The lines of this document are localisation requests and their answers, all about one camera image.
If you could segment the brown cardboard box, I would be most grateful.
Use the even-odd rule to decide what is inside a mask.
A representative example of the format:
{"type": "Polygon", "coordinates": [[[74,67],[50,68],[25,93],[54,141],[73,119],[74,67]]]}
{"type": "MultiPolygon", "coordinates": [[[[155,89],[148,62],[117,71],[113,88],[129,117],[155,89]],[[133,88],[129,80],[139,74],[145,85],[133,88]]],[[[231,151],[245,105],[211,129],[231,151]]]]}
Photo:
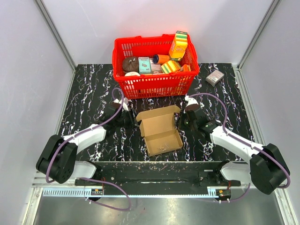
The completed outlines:
{"type": "Polygon", "coordinates": [[[175,126],[175,114],[180,113],[176,105],[161,107],[138,113],[141,137],[144,138],[150,157],[179,150],[183,146],[180,134],[175,126]],[[167,145],[169,150],[160,151],[158,147],[167,145]]]}

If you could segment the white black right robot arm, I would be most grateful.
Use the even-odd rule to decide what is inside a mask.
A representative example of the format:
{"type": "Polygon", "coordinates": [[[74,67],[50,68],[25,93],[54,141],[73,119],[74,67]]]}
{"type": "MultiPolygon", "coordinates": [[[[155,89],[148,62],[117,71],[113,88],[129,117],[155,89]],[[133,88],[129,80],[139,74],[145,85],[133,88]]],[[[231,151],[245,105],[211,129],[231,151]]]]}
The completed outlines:
{"type": "Polygon", "coordinates": [[[278,147],[247,140],[216,120],[209,120],[200,108],[189,106],[180,112],[179,129],[190,130],[206,141],[225,148],[244,162],[224,161],[213,172],[213,180],[223,186],[232,180],[254,185],[264,194],[290,184],[290,172],[278,147]]]}

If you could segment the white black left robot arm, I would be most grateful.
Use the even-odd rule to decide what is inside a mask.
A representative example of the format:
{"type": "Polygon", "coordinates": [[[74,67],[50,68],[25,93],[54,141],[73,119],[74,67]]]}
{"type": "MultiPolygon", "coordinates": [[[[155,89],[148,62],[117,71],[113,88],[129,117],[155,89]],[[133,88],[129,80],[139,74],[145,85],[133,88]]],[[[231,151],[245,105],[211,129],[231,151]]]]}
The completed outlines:
{"type": "Polygon", "coordinates": [[[37,163],[36,170],[46,176],[46,182],[65,183],[70,178],[81,178],[91,185],[101,182],[102,175],[92,162],[80,162],[76,156],[84,149],[112,136],[117,128],[137,126],[135,112],[125,103],[113,103],[95,124],[67,136],[52,135],[37,163]]]}

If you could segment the teal small carton box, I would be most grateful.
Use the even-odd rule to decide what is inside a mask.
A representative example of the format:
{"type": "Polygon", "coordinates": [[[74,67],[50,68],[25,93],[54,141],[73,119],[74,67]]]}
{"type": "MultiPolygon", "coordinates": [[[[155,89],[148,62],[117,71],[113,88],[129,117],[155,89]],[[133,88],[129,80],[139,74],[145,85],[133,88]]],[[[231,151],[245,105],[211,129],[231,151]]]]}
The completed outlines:
{"type": "Polygon", "coordinates": [[[139,62],[139,74],[150,74],[151,65],[149,57],[138,57],[139,62]]]}

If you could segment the pink small food box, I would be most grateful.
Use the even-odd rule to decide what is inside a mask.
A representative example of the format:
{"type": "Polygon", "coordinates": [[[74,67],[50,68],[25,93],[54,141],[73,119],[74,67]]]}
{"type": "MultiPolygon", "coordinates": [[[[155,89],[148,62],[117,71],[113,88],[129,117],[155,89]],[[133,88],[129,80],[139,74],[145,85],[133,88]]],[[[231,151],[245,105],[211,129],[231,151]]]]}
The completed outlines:
{"type": "Polygon", "coordinates": [[[162,73],[161,65],[154,63],[152,58],[150,58],[150,68],[151,68],[152,74],[161,74],[162,73]]]}

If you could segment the tall orange sponge box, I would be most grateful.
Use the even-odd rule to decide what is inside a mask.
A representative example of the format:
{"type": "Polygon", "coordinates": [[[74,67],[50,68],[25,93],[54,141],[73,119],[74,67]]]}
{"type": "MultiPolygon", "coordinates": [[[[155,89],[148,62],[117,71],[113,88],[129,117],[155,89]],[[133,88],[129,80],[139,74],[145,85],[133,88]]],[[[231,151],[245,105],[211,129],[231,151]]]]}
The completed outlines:
{"type": "Polygon", "coordinates": [[[177,31],[172,41],[169,56],[171,60],[181,61],[188,47],[188,34],[183,31],[177,31]]]}

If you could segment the red plastic shopping basket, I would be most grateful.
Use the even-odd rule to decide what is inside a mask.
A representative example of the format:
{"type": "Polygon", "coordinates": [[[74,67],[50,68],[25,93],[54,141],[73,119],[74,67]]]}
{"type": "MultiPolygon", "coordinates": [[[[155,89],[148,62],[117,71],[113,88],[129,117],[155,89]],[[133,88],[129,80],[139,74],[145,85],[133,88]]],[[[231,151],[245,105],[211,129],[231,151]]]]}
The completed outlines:
{"type": "Polygon", "coordinates": [[[113,77],[129,99],[187,94],[199,73],[197,54],[186,32],[114,41],[113,77]]]}

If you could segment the white round lid container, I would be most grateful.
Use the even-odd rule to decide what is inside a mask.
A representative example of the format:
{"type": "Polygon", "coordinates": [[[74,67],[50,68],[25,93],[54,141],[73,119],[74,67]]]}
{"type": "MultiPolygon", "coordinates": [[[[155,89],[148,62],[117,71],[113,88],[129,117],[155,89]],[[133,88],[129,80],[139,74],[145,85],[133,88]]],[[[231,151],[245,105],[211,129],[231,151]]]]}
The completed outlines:
{"type": "Polygon", "coordinates": [[[133,71],[133,72],[125,73],[125,77],[127,76],[140,76],[140,74],[138,72],[133,71]]]}

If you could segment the brown round chocolate cake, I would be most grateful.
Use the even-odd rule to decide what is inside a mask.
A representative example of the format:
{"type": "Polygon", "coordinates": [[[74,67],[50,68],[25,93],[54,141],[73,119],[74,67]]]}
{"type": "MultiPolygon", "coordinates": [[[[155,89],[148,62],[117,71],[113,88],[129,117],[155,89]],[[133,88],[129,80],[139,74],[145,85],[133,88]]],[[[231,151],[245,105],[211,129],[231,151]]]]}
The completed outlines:
{"type": "Polygon", "coordinates": [[[138,57],[127,57],[122,62],[122,69],[125,73],[139,72],[138,57]]]}

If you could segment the orange snack packet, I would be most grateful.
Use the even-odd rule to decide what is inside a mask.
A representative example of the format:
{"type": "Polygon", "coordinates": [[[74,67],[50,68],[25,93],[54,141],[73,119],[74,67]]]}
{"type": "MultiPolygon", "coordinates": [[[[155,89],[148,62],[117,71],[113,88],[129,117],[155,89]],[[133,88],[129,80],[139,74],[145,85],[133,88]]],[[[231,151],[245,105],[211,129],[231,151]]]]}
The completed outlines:
{"type": "Polygon", "coordinates": [[[190,65],[188,64],[184,64],[180,69],[179,69],[179,72],[190,72],[191,71],[191,68],[190,68],[190,65]]]}

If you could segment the yellow green sponge pack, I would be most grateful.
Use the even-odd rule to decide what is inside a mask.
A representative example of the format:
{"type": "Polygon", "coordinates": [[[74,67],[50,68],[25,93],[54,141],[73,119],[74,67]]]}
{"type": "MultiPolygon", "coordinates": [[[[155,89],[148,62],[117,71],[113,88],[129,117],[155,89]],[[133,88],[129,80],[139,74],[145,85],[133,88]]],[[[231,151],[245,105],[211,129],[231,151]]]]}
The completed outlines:
{"type": "Polygon", "coordinates": [[[177,61],[169,60],[161,65],[161,70],[165,74],[174,73],[179,71],[181,65],[177,61]]]}

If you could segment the white wrapped tissue pack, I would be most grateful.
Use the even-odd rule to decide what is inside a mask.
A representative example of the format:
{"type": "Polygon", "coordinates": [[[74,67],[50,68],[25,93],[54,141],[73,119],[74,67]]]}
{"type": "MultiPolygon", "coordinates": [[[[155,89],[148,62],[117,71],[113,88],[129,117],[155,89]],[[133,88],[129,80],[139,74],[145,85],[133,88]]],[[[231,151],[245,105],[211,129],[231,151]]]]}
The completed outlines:
{"type": "Polygon", "coordinates": [[[205,80],[210,85],[215,86],[219,81],[221,81],[224,77],[224,74],[219,70],[213,71],[210,75],[208,75],[205,80]]]}

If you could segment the orange cylindrical can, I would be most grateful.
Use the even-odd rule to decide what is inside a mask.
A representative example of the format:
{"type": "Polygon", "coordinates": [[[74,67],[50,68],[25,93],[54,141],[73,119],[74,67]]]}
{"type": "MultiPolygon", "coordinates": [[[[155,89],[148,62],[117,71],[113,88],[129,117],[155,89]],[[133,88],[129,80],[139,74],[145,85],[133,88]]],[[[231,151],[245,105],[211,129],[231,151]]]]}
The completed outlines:
{"type": "Polygon", "coordinates": [[[153,55],[153,63],[164,64],[170,60],[169,55],[155,54],[153,55]]]}

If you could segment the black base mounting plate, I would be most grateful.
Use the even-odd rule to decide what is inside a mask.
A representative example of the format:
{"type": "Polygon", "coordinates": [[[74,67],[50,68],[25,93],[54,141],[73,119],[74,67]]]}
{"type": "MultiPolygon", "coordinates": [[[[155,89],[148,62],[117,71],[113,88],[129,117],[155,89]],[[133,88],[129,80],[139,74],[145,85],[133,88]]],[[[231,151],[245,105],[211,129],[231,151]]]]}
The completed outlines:
{"type": "Polygon", "coordinates": [[[224,162],[96,162],[95,180],[115,184],[184,183],[201,187],[239,187],[240,181],[226,180],[220,173],[224,162]]]}

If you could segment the aluminium frame rail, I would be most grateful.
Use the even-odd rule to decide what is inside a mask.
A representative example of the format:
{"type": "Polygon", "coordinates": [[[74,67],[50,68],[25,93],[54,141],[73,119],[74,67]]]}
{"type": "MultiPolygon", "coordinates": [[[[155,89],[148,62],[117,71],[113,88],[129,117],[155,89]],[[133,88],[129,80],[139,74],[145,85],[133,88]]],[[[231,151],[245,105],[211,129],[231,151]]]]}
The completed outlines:
{"type": "Polygon", "coordinates": [[[104,184],[97,181],[87,181],[71,178],[63,184],[53,182],[46,183],[45,176],[37,172],[33,181],[33,187],[43,188],[45,196],[67,197],[126,197],[130,198],[219,198],[225,190],[232,188],[244,188],[247,184],[241,182],[239,187],[201,187],[184,183],[129,183],[115,184],[105,181],[104,184]]]}

